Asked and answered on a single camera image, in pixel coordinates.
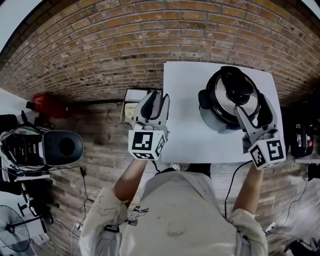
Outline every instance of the white desk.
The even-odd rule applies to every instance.
[[[161,154],[163,163],[235,163],[251,159],[243,154],[242,130],[218,134],[210,129],[199,111],[198,92],[223,64],[205,62],[166,62],[163,94],[170,96],[166,123],[170,134]],[[283,139],[280,105],[273,77],[268,72],[238,67],[271,102],[276,111],[278,129]]]

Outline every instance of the beige shirt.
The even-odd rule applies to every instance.
[[[107,225],[119,231],[105,230]],[[237,209],[226,220],[209,177],[173,171],[150,179],[139,206],[127,216],[124,202],[103,188],[84,222],[83,256],[267,256],[261,226]]]

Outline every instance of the wooden floor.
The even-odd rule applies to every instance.
[[[109,117],[112,120],[109,117],[106,119],[108,108],[112,106],[113,104],[99,104],[78,107],[71,110],[72,118],[56,121],[57,128],[75,131],[83,138],[83,157],[73,166],[85,167],[86,190],[91,199],[97,197],[102,187],[113,186],[132,160],[128,153],[128,130],[130,128],[120,122],[121,104],[111,109]],[[160,170],[167,166],[167,164],[158,163]],[[221,211],[223,211],[233,172],[238,166],[239,164],[213,164],[211,166],[212,182]],[[249,165],[240,169],[235,175],[227,204],[228,212],[236,200],[248,169]],[[139,203],[144,184],[155,175],[155,172],[154,166],[149,162],[131,208]],[[256,219],[263,229],[275,220],[278,227],[286,221],[287,203],[301,196],[306,185],[305,176],[306,166],[295,164],[292,159],[287,160],[281,166],[264,171],[262,192],[256,213]],[[53,180],[52,194],[60,204],[60,208],[52,206],[51,212],[65,226],[58,221],[49,226],[51,241],[37,248],[37,251],[39,255],[70,255],[70,230],[74,223],[81,222],[85,216],[84,181],[79,168],[57,170],[52,173],[51,177]],[[320,237],[319,188],[320,180],[308,182],[302,199],[292,205],[285,226],[281,229],[273,229],[273,232],[281,234],[271,234],[267,237],[270,255],[282,255],[281,251],[294,239],[293,237],[305,239],[307,242],[311,237],[316,239]],[[92,203],[87,201],[87,213],[91,205]],[[74,254],[78,246],[78,238],[75,235],[72,242]]]

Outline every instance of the person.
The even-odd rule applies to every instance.
[[[210,164],[156,174],[127,217],[146,164],[134,159],[113,189],[100,191],[79,240],[83,256],[268,255],[254,218],[263,171],[251,166],[228,218],[219,211]]]

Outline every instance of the black pants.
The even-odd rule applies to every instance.
[[[198,174],[204,174],[207,175],[211,179],[211,173],[210,173],[210,166],[211,163],[190,163],[189,168],[185,170],[186,172],[192,172],[192,173],[198,173]],[[158,172],[158,174],[173,172],[175,169],[168,168],[163,171]]]

